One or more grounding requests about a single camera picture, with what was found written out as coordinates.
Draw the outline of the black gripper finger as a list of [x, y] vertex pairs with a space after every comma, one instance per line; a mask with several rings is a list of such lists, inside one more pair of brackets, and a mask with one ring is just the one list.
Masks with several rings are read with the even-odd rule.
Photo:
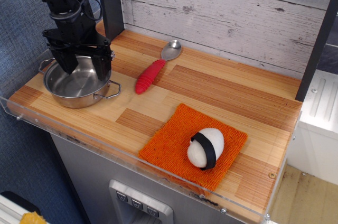
[[50, 48], [53, 57], [56, 59], [58, 64], [61, 66], [64, 72], [72, 74], [78, 65], [76, 58], [76, 49], [74, 48], [63, 48], [54, 49]]
[[108, 77], [111, 71], [111, 57], [103, 55], [94, 55], [92, 64], [95, 68], [99, 80], [104, 80]]

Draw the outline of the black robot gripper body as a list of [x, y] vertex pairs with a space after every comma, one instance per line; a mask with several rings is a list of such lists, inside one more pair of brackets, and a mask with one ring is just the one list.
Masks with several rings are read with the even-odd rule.
[[114, 52], [111, 41], [96, 30], [94, 20], [80, 15], [74, 22], [57, 22], [56, 29], [42, 32], [49, 48], [64, 54], [107, 57], [112, 60]]

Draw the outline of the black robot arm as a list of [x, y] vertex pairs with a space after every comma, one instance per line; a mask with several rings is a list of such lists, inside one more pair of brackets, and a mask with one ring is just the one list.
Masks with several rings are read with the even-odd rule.
[[111, 71], [111, 41], [96, 30], [90, 0], [42, 0], [47, 3], [56, 28], [44, 30], [49, 49], [64, 72], [72, 74], [78, 55], [91, 58], [99, 80]]

